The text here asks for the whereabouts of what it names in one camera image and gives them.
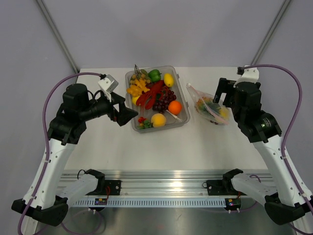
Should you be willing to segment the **clear zip top bag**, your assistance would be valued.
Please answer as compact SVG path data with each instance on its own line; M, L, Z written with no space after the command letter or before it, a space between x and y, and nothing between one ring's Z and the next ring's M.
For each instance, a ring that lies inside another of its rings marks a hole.
M196 90L190 83L187 83L186 89L194 102L194 108L197 113L216 125L228 125L230 111L221 101L214 103L214 96Z

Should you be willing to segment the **orange spiky pineapple fruit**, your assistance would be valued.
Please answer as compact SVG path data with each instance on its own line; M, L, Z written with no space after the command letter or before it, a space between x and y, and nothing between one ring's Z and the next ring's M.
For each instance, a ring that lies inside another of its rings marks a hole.
M218 103L213 103L213 99L209 97L203 97L198 99L195 108L201 113L207 113L212 115L212 113L219 114L219 109L221 108Z

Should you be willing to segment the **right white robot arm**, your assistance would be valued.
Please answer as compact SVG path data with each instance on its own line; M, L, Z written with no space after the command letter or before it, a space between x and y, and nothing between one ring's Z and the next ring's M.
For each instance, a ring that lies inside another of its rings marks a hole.
M297 172L286 149L287 136L298 114L302 101L299 80L288 69L277 65L289 74L298 87L298 102L285 133L275 117L262 110L258 65L237 68L236 81L220 78L213 101L218 103L225 94L223 105L230 108L240 131L253 144L264 160L273 187L248 177L242 170L233 169L220 180L205 182L209 195L247 195L264 206L267 215L277 225L292 223L313 211L313 194Z

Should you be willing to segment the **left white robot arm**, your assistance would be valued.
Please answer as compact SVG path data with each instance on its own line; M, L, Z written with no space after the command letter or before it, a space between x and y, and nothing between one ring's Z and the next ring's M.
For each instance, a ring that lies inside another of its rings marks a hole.
M43 107L42 121L45 136L45 151L34 181L22 199L13 201L11 209L22 217L32 219L50 226L58 226L67 215L68 209L83 196L93 193L104 195L110 192L105 174L89 169L69 187L57 193L59 180L65 165L85 132L87 121L108 116L119 126L124 126L138 112L125 105L125 98L114 93L118 82L111 76L93 73L100 78L99 98L89 96L84 84L69 85L63 93L63 102L56 117L46 123L46 110L52 94L68 76L57 83L48 94Z

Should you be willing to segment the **clear plastic food bin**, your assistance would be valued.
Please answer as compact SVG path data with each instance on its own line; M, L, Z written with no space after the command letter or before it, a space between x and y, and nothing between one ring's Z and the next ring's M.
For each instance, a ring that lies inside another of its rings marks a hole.
M174 69L174 67L172 66L162 66L162 67L156 67L156 68L148 68L148 69L145 69L147 71L147 73L149 73L150 71L154 70L154 69L157 69L160 71L161 73L161 80L164 79L164 74L165 73L169 73L173 76L174 78L174 85L170 88L168 88L166 85L163 87L163 90L172 90L174 91L175 95L177 96L177 99L176 101L179 101L181 104L182 104L182 111L180 112L179 115L176 115L177 117L179 117L180 119L182 119L182 122L178 122L175 118L173 118L169 113L167 113L166 111L163 113L163 115L166 117L167 119L167 122L164 126L162 127L153 127L153 128L149 128L149 129L138 129L137 126L138 126L138 119L140 117L144 117L144 118L147 118L149 121L151 121L151 117L154 115L154 114L157 114L159 112L156 112L156 111L153 111L153 109L149 109L149 110L146 110L146 109L141 109L140 106L137 106L137 105L134 105L132 103L132 95L128 94L127 93L127 96L126 96L126 99L127 99L127 102L129 104L129 107L138 111L138 115L132 119L131 121L131 124L132 124L132 128L139 132L139 133L149 133L149 132L154 132L154 131L159 131L159 130L165 130L165 129L170 129L170 128L176 128L176 127L181 127L183 126L184 124L186 124L189 119L190 119L190 115L189 115L189 111L188 111L188 105L185 101L185 98L184 98L184 95L183 95L183 92L182 92L182 88L181 88L181 85L179 83L179 77L176 73L176 70ZM133 71L130 71L128 72L125 77L126 77L126 89L130 87L130 78L132 76L132 74L134 73L134 70ZM151 83L151 84L146 84L146 87L147 88L151 88L155 83Z

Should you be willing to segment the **yellow lemon under ginger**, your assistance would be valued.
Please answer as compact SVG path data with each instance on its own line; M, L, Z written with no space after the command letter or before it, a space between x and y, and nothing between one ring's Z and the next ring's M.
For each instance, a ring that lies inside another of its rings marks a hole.
M134 105L136 105L136 102L137 102L137 100L140 98L140 96L133 96L132 97L132 103L134 104Z

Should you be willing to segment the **yellow ginger root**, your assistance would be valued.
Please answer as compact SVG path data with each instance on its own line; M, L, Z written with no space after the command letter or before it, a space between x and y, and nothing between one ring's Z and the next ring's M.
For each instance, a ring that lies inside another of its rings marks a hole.
M149 90L150 89L146 87L146 81L143 79L132 80L130 87L126 89L127 93L133 97L141 96Z

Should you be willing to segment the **red lobster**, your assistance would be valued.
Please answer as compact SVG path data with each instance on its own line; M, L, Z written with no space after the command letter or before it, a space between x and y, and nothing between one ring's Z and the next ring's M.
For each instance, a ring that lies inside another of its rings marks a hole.
M142 94L136 101L136 105L140 106L141 109L149 110L153 107L157 98L163 97L163 87L165 86L164 81L160 80L156 82L149 91Z

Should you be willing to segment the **tan grape bunch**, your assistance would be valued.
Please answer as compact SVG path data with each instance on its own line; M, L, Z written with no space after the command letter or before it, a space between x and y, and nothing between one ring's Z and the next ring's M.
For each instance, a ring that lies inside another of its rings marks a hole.
M134 66L134 73L130 78L130 85L134 85L136 80L143 80L146 84L151 84L151 79L145 69L140 69L137 65Z

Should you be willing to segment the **small yellow fruit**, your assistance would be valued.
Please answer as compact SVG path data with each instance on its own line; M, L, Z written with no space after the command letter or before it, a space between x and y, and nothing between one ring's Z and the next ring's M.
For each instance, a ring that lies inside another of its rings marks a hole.
M166 117L161 113L154 114L151 117L152 126L155 128L164 126L166 122L167 122Z

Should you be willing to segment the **green bell pepper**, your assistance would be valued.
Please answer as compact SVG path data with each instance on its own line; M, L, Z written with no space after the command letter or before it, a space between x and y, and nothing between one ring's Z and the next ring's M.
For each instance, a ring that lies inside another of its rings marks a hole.
M148 77L152 83L155 83L161 80L161 73L159 70L154 69L148 73Z

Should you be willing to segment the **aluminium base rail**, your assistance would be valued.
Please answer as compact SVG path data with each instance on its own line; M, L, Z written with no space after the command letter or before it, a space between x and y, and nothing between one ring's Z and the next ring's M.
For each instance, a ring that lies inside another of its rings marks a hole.
M121 181L121 197L207 197L203 187L209 179L220 179L226 170L102 170L106 179Z

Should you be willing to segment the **right aluminium frame post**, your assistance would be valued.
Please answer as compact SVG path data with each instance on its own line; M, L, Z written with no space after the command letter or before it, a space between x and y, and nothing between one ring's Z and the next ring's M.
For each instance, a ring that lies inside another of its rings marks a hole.
M276 12L266 34L264 35L257 51L255 52L250 64L256 65L264 53L267 50L267 47L269 46L270 42L272 41L275 32L280 26L280 23L282 22L283 18L286 16L289 8L291 7L293 3L293 0L284 0L282 4L280 5L278 11Z

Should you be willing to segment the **aluminium frame post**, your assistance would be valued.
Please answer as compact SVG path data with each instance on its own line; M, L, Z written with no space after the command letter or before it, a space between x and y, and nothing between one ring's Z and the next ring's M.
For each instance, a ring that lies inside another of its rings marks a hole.
M63 55L65 56L67 62L69 63L71 69L78 73L80 71L79 67L77 66L74 58L72 57L65 41L63 40L60 31L58 30L58 27L48 9L48 7L45 4L44 0L34 0L36 3L39 11L41 12L44 20L46 21L48 28L50 29L55 41L57 42L58 46L60 47Z
M280 26L280 23L282 22L283 18L286 16L289 8L291 7L293 3L293 0L284 0L282 4L280 5L278 11L276 12L266 34L264 35L257 51L255 52L250 64L256 65L264 53L267 50L267 47L269 46L270 42L272 41L275 32Z

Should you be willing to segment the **left aluminium frame post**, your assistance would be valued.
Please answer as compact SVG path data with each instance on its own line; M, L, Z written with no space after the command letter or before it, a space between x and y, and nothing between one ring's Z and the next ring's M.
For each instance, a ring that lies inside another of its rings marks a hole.
M60 31L58 30L58 27L48 9L48 7L45 4L44 0L34 0L36 3L39 11L41 12L44 20L46 21L48 28L50 29L55 41L57 42L58 46L60 47L63 55L65 56L67 62L69 63L71 69L78 73L80 71L79 67L77 66L74 58L72 57L65 41L63 40Z

